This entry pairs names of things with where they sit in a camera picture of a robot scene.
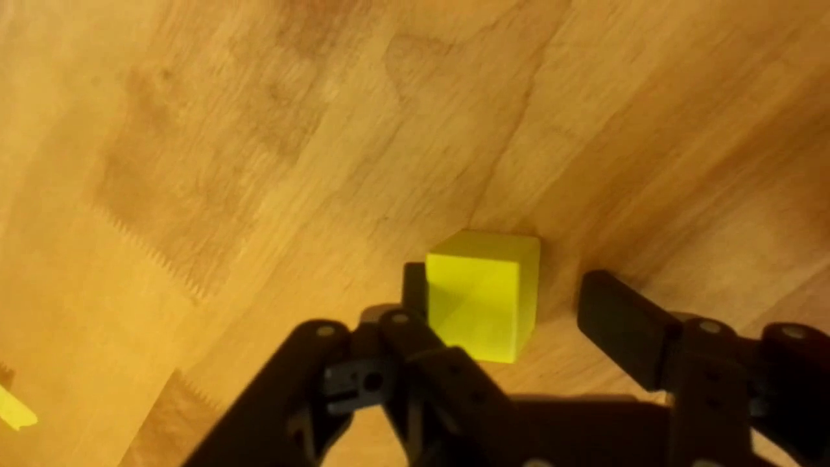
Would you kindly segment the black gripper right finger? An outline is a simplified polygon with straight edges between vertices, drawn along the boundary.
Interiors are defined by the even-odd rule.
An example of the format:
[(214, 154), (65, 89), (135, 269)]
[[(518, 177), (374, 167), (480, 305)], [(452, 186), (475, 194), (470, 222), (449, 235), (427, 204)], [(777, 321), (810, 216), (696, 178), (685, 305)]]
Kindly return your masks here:
[(667, 381), (667, 355), (683, 321), (606, 269), (588, 269), (578, 285), (578, 330), (645, 391)]

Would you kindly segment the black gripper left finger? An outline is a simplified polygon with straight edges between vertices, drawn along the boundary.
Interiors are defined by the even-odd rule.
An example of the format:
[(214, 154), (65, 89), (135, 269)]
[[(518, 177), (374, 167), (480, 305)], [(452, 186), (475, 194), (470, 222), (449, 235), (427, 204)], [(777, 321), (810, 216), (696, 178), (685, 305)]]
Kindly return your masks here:
[(401, 305), (426, 320), (427, 317), (427, 281), (422, 263), (408, 263), (401, 274)]

